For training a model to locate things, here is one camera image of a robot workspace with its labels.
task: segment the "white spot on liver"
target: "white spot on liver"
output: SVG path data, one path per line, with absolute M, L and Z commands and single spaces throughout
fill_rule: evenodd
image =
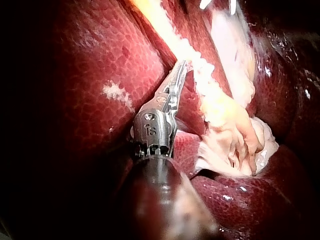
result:
M 308 89 L 305 89 L 304 92 L 305 92 L 306 97 L 308 99 L 310 99 L 310 93 L 309 93 Z
M 244 192 L 246 192 L 246 191 L 247 191 L 247 189 L 246 189 L 246 188 L 244 188 L 243 186 L 241 186 L 241 187 L 240 187 L 240 189 L 241 189 L 242 191 L 244 191 Z
M 267 68 L 266 66 L 264 67 L 265 73 L 268 75 L 268 77 L 271 77 L 271 71 L 269 68 Z
M 102 88 L 102 92 L 105 94 L 106 98 L 124 103 L 130 112 L 134 113 L 135 109 L 133 108 L 130 94 L 124 88 L 120 88 L 119 84 L 116 84 L 113 81 L 109 81 L 108 83 L 108 85 L 111 84 L 111 86 L 103 85 Z
M 228 196 L 228 195 L 223 195 L 222 196 L 225 200 L 233 200 L 234 198 L 233 197 L 231 197 L 231 196 Z

